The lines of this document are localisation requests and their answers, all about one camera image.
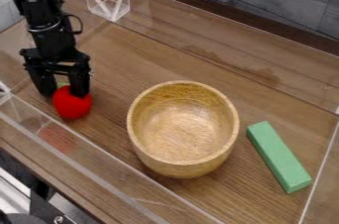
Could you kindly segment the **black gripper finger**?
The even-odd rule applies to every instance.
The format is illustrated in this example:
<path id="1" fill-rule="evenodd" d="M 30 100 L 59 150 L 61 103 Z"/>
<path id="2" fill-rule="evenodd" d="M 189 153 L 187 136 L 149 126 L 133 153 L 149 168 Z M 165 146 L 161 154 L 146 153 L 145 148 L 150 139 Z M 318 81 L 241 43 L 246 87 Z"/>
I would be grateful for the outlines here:
<path id="1" fill-rule="evenodd" d="M 86 97 L 90 91 L 89 69 L 74 66 L 70 73 L 71 92 L 77 97 Z"/>
<path id="2" fill-rule="evenodd" d="M 39 68 L 30 68 L 29 73 L 41 94 L 46 97 L 51 97 L 58 89 L 54 74 Z"/>

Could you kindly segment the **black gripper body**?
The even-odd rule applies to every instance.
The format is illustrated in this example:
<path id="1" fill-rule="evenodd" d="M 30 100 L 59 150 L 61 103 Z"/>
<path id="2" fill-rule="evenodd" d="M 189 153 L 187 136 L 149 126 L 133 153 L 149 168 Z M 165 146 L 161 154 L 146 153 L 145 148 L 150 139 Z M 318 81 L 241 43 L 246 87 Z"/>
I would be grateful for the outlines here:
<path id="1" fill-rule="evenodd" d="M 25 68 L 31 76 L 89 76 L 90 56 L 78 50 L 77 35 L 71 24 L 30 25 L 35 46 L 21 50 Z"/>

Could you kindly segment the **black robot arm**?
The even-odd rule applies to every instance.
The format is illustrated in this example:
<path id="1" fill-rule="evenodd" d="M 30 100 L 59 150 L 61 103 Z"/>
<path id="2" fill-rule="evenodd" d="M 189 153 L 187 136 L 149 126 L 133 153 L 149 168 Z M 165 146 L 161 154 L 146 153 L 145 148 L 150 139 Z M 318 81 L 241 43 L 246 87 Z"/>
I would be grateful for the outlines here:
<path id="1" fill-rule="evenodd" d="M 46 97 L 58 90 L 55 75 L 66 75 L 71 84 L 71 94 L 85 98 L 90 93 L 90 56 L 77 48 L 77 38 L 85 31 L 74 30 L 71 17 L 77 15 L 63 10 L 65 0 L 14 0 L 21 15 L 27 20 L 27 31 L 35 46 L 21 49 L 25 68 L 34 84 Z"/>

